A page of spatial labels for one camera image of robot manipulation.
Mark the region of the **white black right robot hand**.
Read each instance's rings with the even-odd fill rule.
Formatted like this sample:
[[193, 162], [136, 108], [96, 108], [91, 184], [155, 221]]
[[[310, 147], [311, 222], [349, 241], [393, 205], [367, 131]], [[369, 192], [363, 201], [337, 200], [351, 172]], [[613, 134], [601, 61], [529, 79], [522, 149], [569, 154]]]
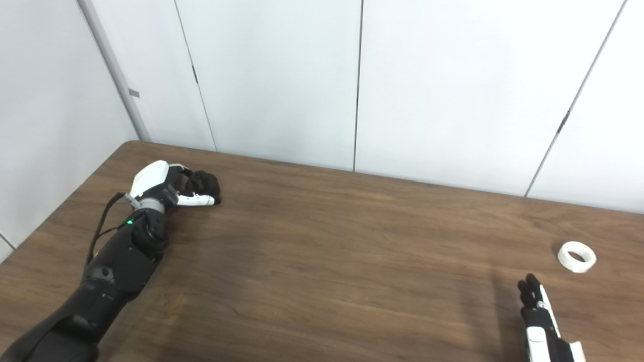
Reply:
[[568, 343], [561, 336], [545, 287], [528, 273], [517, 283], [525, 325], [525, 350], [529, 361], [586, 361], [579, 341]]

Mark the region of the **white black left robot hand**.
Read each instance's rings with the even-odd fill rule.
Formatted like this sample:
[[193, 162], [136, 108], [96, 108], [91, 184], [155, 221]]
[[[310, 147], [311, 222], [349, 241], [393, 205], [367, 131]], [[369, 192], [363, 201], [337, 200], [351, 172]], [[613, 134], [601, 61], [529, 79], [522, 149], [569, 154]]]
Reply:
[[125, 198], [134, 210], [155, 209], [161, 213], [176, 206], [214, 206], [222, 202], [216, 176], [162, 160], [138, 172]]

